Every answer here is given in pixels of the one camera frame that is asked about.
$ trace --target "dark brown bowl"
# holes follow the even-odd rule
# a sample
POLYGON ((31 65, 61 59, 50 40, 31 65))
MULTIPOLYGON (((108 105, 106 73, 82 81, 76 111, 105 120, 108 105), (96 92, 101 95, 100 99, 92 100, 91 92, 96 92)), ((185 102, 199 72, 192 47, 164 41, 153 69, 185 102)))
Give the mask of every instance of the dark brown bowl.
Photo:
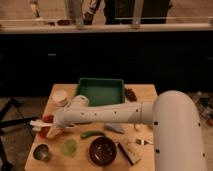
POLYGON ((107 137, 96 138, 89 147, 89 156, 99 166, 111 164, 116 157, 115 143, 107 137))

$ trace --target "metal cup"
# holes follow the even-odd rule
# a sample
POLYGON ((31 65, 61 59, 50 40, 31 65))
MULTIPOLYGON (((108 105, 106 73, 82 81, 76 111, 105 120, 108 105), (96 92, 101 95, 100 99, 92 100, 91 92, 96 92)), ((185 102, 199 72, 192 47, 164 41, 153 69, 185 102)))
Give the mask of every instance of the metal cup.
POLYGON ((48 162, 51 158, 51 154, 50 154, 48 146, 46 144, 38 145, 33 151, 33 157, 36 160, 48 162))

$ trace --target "green tray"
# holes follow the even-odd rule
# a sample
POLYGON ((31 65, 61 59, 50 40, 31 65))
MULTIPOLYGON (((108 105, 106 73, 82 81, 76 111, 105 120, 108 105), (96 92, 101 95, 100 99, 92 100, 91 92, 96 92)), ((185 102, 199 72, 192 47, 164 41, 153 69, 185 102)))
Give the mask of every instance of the green tray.
POLYGON ((124 81, 122 79, 80 78, 76 95, 86 96, 90 106, 124 103, 124 81))

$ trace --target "wooden table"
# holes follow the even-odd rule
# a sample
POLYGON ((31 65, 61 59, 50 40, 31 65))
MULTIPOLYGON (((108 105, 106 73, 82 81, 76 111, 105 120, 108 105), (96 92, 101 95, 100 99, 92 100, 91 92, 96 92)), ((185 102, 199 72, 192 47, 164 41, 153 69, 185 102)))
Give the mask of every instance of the wooden table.
MULTIPOLYGON (((66 90, 68 97, 74 96, 76 84, 55 84, 47 102, 43 116, 52 114, 59 107, 53 102, 53 92, 59 89, 66 90)), ((127 84, 126 88, 132 88, 138 98, 138 101, 154 101, 157 93, 152 84, 127 84)), ((137 145, 133 144, 134 148, 139 153, 141 160, 134 166, 131 166, 128 160, 123 156, 120 149, 117 148, 117 156, 112 164, 106 167, 100 167, 92 163, 88 157, 88 148, 90 143, 97 137, 90 137, 88 139, 80 139, 80 133, 88 130, 102 130, 106 135, 115 142, 128 138, 135 140, 135 138, 142 138, 145 140, 153 140, 153 131, 146 125, 141 125, 141 130, 137 132, 132 124, 121 124, 125 130, 125 134, 117 134, 106 131, 103 128, 103 123, 93 123, 81 125, 75 128, 72 133, 63 133, 55 140, 48 140, 36 135, 32 144, 25 170, 27 171, 154 171, 154 150, 153 145, 137 145), (77 152, 73 157, 63 156, 60 151, 60 146, 68 139, 75 139, 78 143, 77 152), (47 144, 52 154, 51 160, 47 163, 35 160, 32 156, 33 150, 39 144, 47 144)))

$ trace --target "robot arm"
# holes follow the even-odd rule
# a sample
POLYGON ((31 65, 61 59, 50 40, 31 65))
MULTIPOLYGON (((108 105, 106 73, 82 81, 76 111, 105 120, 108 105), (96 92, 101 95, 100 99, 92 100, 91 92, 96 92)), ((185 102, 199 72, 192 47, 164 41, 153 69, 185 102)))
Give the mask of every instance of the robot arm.
POLYGON ((207 171, 198 111, 184 93, 167 91, 154 104, 101 107, 88 107, 88 99, 77 96, 54 117, 59 127, 84 122, 153 123, 156 171, 207 171))

